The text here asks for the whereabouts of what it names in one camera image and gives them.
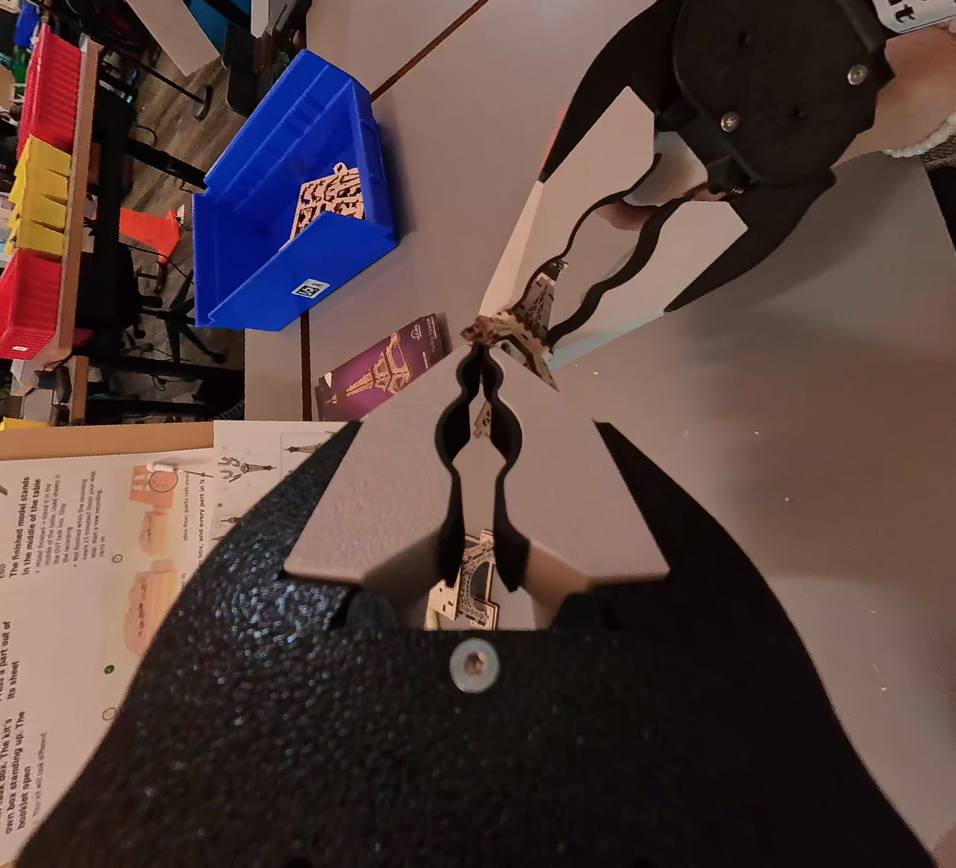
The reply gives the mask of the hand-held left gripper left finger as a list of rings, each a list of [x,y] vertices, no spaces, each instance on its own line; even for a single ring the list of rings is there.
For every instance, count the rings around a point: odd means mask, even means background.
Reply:
[[[477,545],[454,460],[472,439],[481,371],[480,347],[462,348],[348,425],[355,435],[285,562],[288,575],[365,590],[396,609],[441,581],[465,592]]]

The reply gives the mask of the person's dark clothing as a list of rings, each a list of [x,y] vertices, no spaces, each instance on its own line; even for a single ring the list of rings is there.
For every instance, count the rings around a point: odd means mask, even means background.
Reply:
[[[927,167],[926,175],[938,209],[946,224],[950,243],[955,248],[955,167]]]

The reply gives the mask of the blue plastic bin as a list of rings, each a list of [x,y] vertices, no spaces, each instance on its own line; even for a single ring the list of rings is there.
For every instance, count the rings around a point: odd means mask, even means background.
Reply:
[[[355,171],[363,216],[317,205],[293,235],[303,185]],[[368,91],[303,49],[194,196],[195,312],[203,327],[278,332],[399,242]]]

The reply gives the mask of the wooden shelf table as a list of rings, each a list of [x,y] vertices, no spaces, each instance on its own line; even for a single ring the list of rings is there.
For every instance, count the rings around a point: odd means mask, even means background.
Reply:
[[[64,230],[56,328],[54,336],[32,360],[38,371],[47,371],[66,360],[74,346],[81,248],[85,237],[84,214],[101,53],[102,47],[90,39],[81,47],[76,130],[66,205],[67,223]]]

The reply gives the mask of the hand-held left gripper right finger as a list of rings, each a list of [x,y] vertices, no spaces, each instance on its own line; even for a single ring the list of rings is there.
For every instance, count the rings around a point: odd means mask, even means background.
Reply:
[[[596,423],[499,350],[491,441],[497,547],[517,550],[527,628],[549,627],[565,600],[597,588],[661,580],[669,566]]]

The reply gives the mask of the wooden puzzle sheet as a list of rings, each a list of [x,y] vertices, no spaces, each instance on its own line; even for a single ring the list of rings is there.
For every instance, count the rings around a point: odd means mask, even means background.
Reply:
[[[365,201],[360,171],[338,162],[322,178],[304,182],[298,192],[288,243],[295,240],[322,214],[364,220]]]

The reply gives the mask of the orange plastic chair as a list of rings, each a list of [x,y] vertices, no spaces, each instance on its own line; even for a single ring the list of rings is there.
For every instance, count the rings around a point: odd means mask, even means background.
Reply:
[[[167,264],[182,238],[182,222],[175,210],[169,210],[161,217],[122,208],[119,213],[119,232],[154,251],[159,262]]]

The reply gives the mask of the row of red bins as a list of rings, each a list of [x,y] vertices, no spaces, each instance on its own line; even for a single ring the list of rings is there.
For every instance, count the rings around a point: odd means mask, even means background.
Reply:
[[[41,24],[27,73],[17,157],[31,136],[71,153],[77,120],[81,50]]]

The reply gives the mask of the purple tower kit box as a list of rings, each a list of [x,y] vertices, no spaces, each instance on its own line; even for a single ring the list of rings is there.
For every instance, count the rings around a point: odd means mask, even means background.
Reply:
[[[447,352],[445,316],[428,313],[414,319],[317,380],[317,420],[366,417],[442,361]]]

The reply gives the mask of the wooden Eiffel tower model piece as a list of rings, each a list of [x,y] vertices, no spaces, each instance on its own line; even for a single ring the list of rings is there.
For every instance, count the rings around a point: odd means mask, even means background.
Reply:
[[[567,264],[555,258],[544,264],[529,283],[521,300],[491,316],[479,315],[461,331],[468,344],[496,347],[556,389],[549,362],[549,324],[556,282]]]

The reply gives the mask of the grey desk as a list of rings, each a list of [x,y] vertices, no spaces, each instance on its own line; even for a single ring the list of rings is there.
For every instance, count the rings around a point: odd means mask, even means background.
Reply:
[[[652,0],[317,0],[308,47],[368,88],[400,246],[302,325],[245,333],[245,413],[393,330],[478,312],[556,121]],[[558,370],[745,549],[913,830],[954,823],[954,252],[926,171],[853,160],[755,271]]]

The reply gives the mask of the white instruction sheet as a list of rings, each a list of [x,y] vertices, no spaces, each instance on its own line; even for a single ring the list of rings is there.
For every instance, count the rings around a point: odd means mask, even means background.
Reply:
[[[215,462],[204,448],[2,463],[2,866],[97,750],[207,555]]]

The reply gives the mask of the black office chair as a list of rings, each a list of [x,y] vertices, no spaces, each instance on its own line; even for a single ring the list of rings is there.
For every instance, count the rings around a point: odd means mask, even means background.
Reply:
[[[164,306],[160,297],[147,297],[139,290],[139,273],[131,249],[117,245],[110,269],[103,269],[95,254],[83,253],[78,278],[76,333],[87,332],[77,352],[91,362],[113,364],[137,349],[145,336],[141,321],[148,316],[163,325],[168,362],[181,364],[182,342],[186,341],[205,358],[224,364],[228,357],[213,351],[198,336],[193,317],[195,298],[191,293],[193,272],[180,271],[182,285],[172,302]]]

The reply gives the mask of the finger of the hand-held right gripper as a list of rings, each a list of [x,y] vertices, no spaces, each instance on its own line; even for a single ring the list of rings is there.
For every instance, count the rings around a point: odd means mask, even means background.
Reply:
[[[532,274],[564,254],[568,267],[556,287],[554,319],[571,313],[592,283],[615,270],[615,238],[602,236],[593,214],[568,247],[584,212],[599,200],[632,188],[653,163],[654,116],[630,88],[624,88],[570,154],[545,180],[537,180],[510,233],[484,292],[479,315],[508,310],[522,297]]]
[[[604,276],[580,285],[573,312],[549,325],[550,364],[564,367],[663,316],[665,309],[744,233],[729,203],[701,184],[678,187],[637,184],[627,193],[599,198],[547,187],[547,258],[575,261],[575,236],[591,215],[630,234],[631,248],[612,260],[599,254],[589,267]]]

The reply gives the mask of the red plastic bin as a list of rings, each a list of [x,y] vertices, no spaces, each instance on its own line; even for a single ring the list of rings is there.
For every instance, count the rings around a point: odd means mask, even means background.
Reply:
[[[18,249],[1,277],[1,358],[31,360],[53,339],[61,264],[44,252]]]

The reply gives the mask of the yellow sticky notes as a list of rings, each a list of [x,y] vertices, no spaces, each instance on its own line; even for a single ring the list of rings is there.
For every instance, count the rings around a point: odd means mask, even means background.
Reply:
[[[72,163],[71,155],[35,134],[27,138],[8,195],[13,208],[6,253],[26,249],[63,257]]]

